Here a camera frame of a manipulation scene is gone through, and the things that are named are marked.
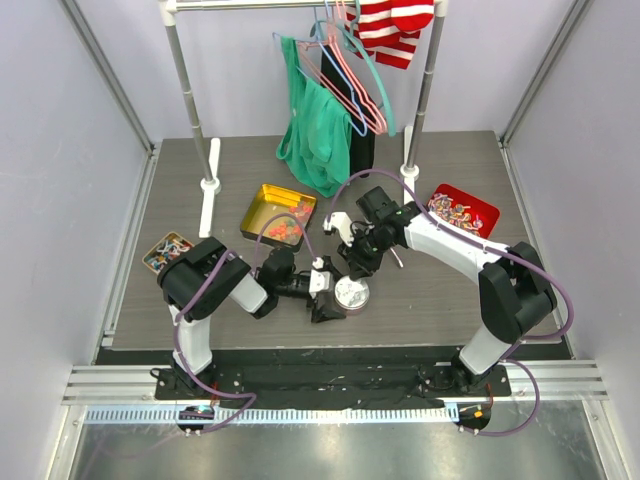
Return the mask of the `white jar lid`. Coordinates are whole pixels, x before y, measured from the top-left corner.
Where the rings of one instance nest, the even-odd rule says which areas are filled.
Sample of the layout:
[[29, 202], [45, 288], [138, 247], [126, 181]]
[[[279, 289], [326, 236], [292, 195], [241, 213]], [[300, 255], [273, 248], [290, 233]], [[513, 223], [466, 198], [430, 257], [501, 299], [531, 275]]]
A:
[[352, 280], [349, 276], [342, 277], [334, 287], [334, 300], [351, 303], [356, 301], [368, 301], [370, 289], [364, 279]]

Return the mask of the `silver metal scoop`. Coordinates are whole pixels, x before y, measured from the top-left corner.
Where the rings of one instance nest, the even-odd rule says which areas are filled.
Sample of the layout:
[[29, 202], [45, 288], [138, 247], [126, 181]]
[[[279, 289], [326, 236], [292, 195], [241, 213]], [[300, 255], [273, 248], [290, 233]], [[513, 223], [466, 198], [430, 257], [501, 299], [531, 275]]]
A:
[[392, 248], [392, 249], [390, 249], [390, 252], [394, 257], [398, 268], [400, 268], [400, 269], [404, 268], [404, 263], [403, 263], [402, 259], [400, 258], [399, 254], [396, 252], [396, 250]]

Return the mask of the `gold tin star candies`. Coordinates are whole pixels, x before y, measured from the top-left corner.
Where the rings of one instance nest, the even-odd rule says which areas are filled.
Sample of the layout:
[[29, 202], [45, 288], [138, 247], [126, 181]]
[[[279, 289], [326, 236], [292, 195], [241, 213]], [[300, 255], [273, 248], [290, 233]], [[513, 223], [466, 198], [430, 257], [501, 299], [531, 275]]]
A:
[[240, 223], [242, 236], [298, 252], [317, 206], [317, 198], [285, 187], [262, 184]]

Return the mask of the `clear plastic jar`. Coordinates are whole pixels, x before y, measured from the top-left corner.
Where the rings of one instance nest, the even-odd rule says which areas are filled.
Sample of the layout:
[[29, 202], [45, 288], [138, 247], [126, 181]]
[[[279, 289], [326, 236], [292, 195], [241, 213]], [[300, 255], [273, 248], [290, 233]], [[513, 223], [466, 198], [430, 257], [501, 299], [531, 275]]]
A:
[[367, 307], [368, 301], [356, 301], [351, 303], [343, 303], [336, 300], [336, 306], [346, 316], [354, 316], [361, 314]]

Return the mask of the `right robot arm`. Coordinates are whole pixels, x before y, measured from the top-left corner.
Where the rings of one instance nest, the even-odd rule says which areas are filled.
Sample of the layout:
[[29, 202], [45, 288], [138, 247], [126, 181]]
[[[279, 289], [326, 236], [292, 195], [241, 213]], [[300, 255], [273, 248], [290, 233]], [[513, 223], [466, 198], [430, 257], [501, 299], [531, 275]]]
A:
[[479, 289], [482, 324], [451, 361], [451, 385], [465, 395], [483, 388], [496, 364], [557, 307], [550, 277], [528, 243], [513, 247], [473, 236], [426, 211], [416, 201], [400, 206], [375, 187], [356, 202], [365, 220], [331, 212], [326, 233], [338, 233], [339, 254], [353, 280], [372, 276], [388, 250], [400, 246], [431, 256]]

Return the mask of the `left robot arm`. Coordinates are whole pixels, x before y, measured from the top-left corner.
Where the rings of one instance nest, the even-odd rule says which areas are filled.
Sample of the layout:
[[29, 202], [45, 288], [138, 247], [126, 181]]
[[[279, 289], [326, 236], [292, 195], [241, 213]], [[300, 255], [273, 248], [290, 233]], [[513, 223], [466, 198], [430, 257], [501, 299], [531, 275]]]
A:
[[213, 313], [233, 300], [256, 319], [270, 314], [282, 297], [303, 300], [314, 324], [344, 319], [332, 302], [341, 273], [329, 256], [299, 271], [292, 250], [273, 249], [256, 270], [215, 238], [208, 238], [170, 260], [157, 284], [169, 307], [178, 343], [171, 367], [152, 375], [157, 385], [193, 399], [205, 397], [215, 385], [210, 326]]

